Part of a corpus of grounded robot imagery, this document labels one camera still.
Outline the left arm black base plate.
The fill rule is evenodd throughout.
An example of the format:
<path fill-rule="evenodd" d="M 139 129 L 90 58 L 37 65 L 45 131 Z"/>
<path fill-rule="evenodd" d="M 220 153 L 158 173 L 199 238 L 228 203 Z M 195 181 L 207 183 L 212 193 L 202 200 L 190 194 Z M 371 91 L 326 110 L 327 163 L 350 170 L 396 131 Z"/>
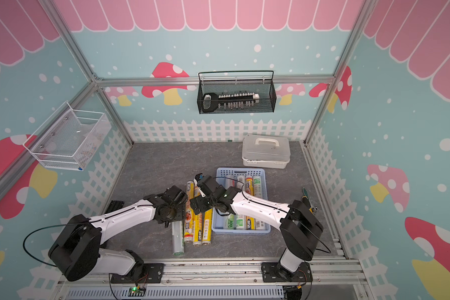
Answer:
<path fill-rule="evenodd" d="M 112 284 L 156 284 L 161 282 L 165 265 L 163 263 L 137 264 L 125 275 L 113 274 Z"/>

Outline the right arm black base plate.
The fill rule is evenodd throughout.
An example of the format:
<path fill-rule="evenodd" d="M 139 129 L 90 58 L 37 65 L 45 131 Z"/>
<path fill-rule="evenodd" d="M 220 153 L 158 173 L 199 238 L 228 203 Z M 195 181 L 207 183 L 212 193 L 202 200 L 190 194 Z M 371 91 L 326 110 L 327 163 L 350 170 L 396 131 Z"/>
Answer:
<path fill-rule="evenodd" d="M 290 272 L 278 262 L 261 263 L 262 280 L 265 283 L 310 283 L 313 282 L 310 265 L 302 262 L 296 272 Z"/>

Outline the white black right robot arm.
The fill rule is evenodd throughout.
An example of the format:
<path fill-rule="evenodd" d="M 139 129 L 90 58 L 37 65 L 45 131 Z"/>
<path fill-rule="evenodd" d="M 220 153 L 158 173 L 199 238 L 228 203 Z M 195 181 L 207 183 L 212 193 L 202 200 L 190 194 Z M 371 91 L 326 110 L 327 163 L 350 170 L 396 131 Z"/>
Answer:
<path fill-rule="evenodd" d="M 195 176 L 194 183 L 201 193 L 191 200 L 196 214 L 215 209 L 223 214 L 250 216 L 281 232 L 286 249 L 275 270 L 286 281 L 291 280 L 303 263 L 312 260 L 318 245 L 324 245 L 320 240 L 324 227 L 308 202 L 271 202 L 238 187 L 225 188 L 215 178 L 201 173 Z"/>

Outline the light blue plastic basket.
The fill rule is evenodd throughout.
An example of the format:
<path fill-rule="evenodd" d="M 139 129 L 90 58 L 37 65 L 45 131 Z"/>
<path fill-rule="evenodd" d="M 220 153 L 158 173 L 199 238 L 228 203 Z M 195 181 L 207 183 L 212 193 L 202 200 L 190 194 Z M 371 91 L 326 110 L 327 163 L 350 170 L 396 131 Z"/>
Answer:
<path fill-rule="evenodd" d="M 266 176 L 265 176 L 265 170 L 264 169 L 258 169 L 258 168 L 238 168 L 238 167 L 220 167 L 216 171 L 216 181 L 225 187 L 225 179 L 227 176 L 233 176 L 234 181 L 236 181 L 237 175 L 244 175 L 245 180 L 246 177 L 251 176 L 252 178 L 254 176 L 260 176 L 261 182 L 262 182 L 262 197 L 267 200 L 267 191 L 266 191 Z M 221 216 L 221 212 L 213 211 L 212 215 L 212 231 L 216 234 L 237 234 L 237 235 L 266 235 L 271 232 L 271 226 L 269 224 L 265 223 L 266 229 L 265 230 L 237 230 L 236 229 L 236 221 L 234 214 L 234 229 L 226 229 L 224 226 L 226 226 L 226 217 L 229 216 L 229 214 L 225 214 L 224 216 Z"/>

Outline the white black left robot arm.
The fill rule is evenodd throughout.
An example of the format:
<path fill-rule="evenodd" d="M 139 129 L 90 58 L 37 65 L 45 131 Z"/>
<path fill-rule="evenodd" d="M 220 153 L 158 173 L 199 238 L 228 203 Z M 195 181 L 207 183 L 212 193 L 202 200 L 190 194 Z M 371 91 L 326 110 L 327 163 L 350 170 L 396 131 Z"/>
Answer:
<path fill-rule="evenodd" d="M 131 250 L 114 251 L 101 246 L 142 223 L 156 221 L 168 226 L 182 221 L 187 199 L 182 189 L 172 186 L 113 212 L 94 217 L 79 214 L 65 224 L 48 256 L 68 281 L 109 274 L 138 283 L 148 273 L 143 259 Z"/>

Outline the yellow red plastic wrap roll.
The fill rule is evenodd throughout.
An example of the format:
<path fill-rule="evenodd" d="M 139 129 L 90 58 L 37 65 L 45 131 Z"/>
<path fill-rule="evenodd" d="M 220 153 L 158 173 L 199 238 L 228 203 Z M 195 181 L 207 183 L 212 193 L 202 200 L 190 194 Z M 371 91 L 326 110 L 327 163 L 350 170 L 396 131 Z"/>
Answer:
<path fill-rule="evenodd" d="M 245 183 L 245 191 L 247 194 L 253 196 L 254 195 L 254 186 L 253 186 L 253 178 L 251 176 L 246 177 L 246 183 Z M 250 216 L 246 216 L 246 228 L 247 230 L 255 230 L 255 219 Z"/>

